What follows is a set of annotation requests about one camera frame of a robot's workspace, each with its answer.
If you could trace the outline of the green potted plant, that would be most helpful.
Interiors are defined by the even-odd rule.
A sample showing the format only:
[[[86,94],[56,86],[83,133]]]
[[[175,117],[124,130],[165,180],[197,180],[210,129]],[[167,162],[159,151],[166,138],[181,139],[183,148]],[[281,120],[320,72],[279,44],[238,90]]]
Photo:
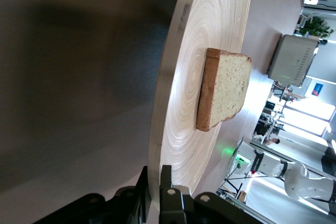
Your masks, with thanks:
[[[300,29],[300,34],[303,36],[308,34],[321,39],[329,38],[333,33],[334,29],[332,29],[323,18],[318,16],[307,20],[305,25]]]

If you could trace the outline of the blue wall poster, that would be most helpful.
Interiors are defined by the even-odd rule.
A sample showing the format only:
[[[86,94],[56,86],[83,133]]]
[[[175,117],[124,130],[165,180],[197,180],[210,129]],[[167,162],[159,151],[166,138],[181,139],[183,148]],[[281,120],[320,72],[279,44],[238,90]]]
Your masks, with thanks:
[[[323,84],[316,83],[315,86],[314,86],[314,88],[313,88],[313,90],[312,90],[312,92],[311,92],[311,94],[318,97],[319,94],[320,94],[320,92],[321,92],[321,90],[322,90],[322,88],[323,88]]]

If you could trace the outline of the round wooden plate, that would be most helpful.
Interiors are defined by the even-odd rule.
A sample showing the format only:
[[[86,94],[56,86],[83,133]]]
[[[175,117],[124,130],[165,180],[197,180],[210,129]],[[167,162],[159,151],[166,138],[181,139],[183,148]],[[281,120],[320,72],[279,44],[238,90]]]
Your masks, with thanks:
[[[160,201],[163,165],[173,184],[194,191],[213,152],[220,126],[196,128],[208,48],[240,52],[250,0],[177,0],[159,66],[149,139],[148,181]]]

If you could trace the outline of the bread slice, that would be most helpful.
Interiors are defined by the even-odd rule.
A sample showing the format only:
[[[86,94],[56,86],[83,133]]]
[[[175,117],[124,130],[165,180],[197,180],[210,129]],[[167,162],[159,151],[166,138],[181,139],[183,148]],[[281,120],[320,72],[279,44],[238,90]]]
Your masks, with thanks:
[[[198,130],[208,132],[241,111],[251,67],[251,58],[246,55],[207,49],[197,108]]]

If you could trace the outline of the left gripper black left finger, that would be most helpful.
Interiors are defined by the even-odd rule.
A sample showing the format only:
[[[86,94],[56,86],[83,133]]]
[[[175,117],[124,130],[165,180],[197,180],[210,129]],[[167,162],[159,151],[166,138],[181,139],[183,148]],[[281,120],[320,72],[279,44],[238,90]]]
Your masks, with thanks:
[[[144,166],[134,189],[134,199],[131,208],[131,224],[145,224],[148,220],[151,206],[149,192],[148,167]]]

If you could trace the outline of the silver two-slot toaster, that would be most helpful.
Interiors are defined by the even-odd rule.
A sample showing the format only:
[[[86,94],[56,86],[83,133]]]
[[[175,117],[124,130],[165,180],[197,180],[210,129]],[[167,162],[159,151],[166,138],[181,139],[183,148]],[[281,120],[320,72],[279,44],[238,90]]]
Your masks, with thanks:
[[[268,68],[268,78],[294,87],[300,87],[318,47],[316,39],[283,35]]]

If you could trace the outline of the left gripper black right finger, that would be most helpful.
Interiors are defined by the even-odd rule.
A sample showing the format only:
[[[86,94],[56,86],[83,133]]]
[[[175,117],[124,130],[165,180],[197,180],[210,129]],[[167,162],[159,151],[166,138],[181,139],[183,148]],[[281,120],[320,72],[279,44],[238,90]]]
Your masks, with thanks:
[[[173,185],[172,166],[163,165],[160,177],[160,224],[193,224],[191,190]]]

